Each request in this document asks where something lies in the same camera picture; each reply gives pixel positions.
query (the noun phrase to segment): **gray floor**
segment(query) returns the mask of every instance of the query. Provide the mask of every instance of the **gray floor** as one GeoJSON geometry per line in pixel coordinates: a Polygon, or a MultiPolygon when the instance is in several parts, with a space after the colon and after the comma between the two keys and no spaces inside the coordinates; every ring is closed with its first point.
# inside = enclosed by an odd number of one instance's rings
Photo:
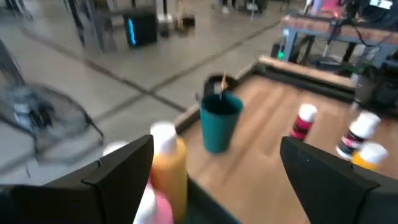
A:
{"type": "MultiPolygon", "coordinates": [[[[128,49],[125,34],[115,39],[118,51],[83,50],[71,15],[62,1],[27,0],[33,21],[0,18],[0,38],[19,62],[24,78],[58,89],[80,102],[97,121],[106,142],[132,141],[160,119],[173,120],[194,101],[211,72],[235,74],[262,54],[269,54],[280,29],[280,2],[264,16],[221,15],[213,0],[191,0],[195,35],[160,39],[139,50],[128,49]]],[[[66,141],[45,153],[50,161],[73,157],[95,140],[93,132],[66,141]]],[[[44,184],[99,158],[97,148],[71,164],[37,164],[29,160],[32,140],[0,123],[0,184],[44,184]],[[25,168],[31,173],[28,178],[25,168]]]]}

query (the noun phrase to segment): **pink paint bottle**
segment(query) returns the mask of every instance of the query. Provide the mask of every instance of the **pink paint bottle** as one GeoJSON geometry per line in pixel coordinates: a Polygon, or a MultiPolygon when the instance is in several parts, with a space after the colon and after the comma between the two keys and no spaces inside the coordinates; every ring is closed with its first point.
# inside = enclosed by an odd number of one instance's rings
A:
{"type": "MultiPolygon", "coordinates": [[[[127,144],[129,143],[126,141],[112,142],[105,147],[103,156],[127,144]]],[[[142,194],[133,224],[173,224],[173,212],[169,201],[152,188],[149,180],[142,194]]]]}
{"type": "Polygon", "coordinates": [[[315,106],[306,103],[302,104],[289,135],[294,139],[303,141],[311,129],[317,112],[318,109],[315,106]]]}

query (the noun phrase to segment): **paint bottle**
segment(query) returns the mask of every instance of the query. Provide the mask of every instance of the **paint bottle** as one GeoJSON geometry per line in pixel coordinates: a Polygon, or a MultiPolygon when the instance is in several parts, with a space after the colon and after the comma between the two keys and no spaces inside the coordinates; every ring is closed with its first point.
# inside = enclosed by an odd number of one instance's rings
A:
{"type": "Polygon", "coordinates": [[[380,118],[370,112],[362,112],[358,118],[351,123],[348,132],[341,138],[337,145],[337,153],[346,160],[350,160],[356,150],[374,132],[374,128],[379,124],[380,118]]]}
{"type": "MultiPolygon", "coordinates": [[[[126,141],[116,141],[108,144],[103,156],[129,144],[126,141]]],[[[169,201],[160,192],[156,192],[148,181],[142,194],[133,224],[172,224],[173,212],[169,201]]]]}
{"type": "Polygon", "coordinates": [[[376,170],[387,155],[387,150],[379,143],[365,142],[361,148],[354,153],[351,162],[365,169],[376,170]]]}
{"type": "Polygon", "coordinates": [[[152,186],[163,193],[173,210],[175,222],[183,220],[187,209],[187,149],[175,126],[161,121],[150,127],[154,137],[154,161],[150,172],[152,186]]]}
{"type": "Polygon", "coordinates": [[[303,141],[311,129],[317,112],[318,109],[315,106],[307,103],[302,104],[298,111],[293,128],[290,131],[290,136],[294,139],[303,141]]]}

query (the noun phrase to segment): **green light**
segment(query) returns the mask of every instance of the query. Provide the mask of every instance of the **green light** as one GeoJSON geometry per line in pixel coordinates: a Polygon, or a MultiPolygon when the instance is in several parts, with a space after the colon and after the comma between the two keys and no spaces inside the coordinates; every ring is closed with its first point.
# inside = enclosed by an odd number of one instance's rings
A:
{"type": "Polygon", "coordinates": [[[278,53],[278,59],[280,60],[280,59],[283,59],[284,58],[284,53],[283,52],[279,52],[278,53]]]}

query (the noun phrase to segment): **teal cup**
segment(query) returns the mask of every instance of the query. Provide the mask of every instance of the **teal cup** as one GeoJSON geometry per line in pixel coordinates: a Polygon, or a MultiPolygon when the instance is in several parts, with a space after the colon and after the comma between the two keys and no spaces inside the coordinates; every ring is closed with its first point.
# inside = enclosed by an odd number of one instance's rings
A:
{"type": "Polygon", "coordinates": [[[227,150],[242,110],[242,101],[230,92],[205,94],[200,103],[200,121],[203,145],[208,152],[227,150]]]}

